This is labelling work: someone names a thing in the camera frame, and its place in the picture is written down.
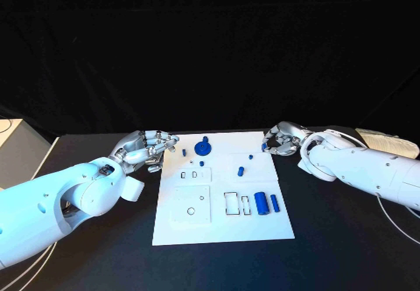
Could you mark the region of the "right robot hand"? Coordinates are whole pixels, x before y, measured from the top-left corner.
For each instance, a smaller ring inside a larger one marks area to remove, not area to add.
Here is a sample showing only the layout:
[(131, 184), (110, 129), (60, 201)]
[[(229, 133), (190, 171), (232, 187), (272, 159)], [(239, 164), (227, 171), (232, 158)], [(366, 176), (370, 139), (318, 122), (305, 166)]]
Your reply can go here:
[[(302, 125), (289, 121), (282, 121), (263, 137), (262, 151), (272, 155), (291, 156), (298, 152), (304, 142), (312, 134), (314, 131)], [(269, 141), (273, 138), (279, 143), (276, 147), (269, 146)]]

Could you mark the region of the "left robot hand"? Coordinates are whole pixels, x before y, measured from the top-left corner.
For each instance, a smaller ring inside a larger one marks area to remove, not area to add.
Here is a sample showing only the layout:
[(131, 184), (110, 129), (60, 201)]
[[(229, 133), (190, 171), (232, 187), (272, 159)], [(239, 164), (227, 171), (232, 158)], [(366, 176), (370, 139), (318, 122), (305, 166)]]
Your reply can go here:
[(180, 137), (161, 130), (135, 131), (118, 143), (109, 158), (122, 166), (126, 174), (148, 166), (151, 173), (164, 167), (164, 152), (175, 152)]

